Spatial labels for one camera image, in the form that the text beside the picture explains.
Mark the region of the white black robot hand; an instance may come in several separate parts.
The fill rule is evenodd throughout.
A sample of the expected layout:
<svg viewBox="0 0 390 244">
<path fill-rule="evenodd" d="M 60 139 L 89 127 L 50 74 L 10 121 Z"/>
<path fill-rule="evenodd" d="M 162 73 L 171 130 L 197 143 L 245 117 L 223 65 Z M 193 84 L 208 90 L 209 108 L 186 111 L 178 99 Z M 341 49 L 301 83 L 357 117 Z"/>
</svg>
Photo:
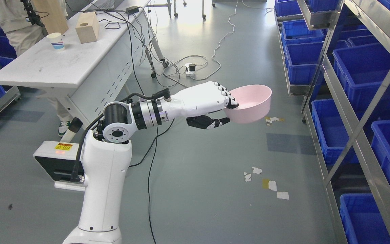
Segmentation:
<svg viewBox="0 0 390 244">
<path fill-rule="evenodd" d="M 170 97 L 170 101 L 161 101 L 161 106 L 169 119 L 184 117 L 188 126 L 213 129 L 229 123 L 230 119 L 212 119 L 207 113 L 236 109 L 239 104 L 225 87 L 208 81 L 179 91 Z"/>
</svg>

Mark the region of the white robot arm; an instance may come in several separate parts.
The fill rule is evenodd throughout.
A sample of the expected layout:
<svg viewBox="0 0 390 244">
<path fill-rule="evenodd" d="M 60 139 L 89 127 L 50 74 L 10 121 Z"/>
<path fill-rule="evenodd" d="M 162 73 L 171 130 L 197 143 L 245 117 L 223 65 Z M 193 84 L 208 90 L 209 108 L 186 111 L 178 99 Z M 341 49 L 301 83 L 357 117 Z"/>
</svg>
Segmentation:
<svg viewBox="0 0 390 244">
<path fill-rule="evenodd" d="M 85 196 L 77 227 L 65 244 L 121 244 L 121 196 L 132 158 L 130 137 L 138 130 L 168 121 L 159 99 L 104 107 L 98 135 L 88 131 L 81 151 Z"/>
</svg>

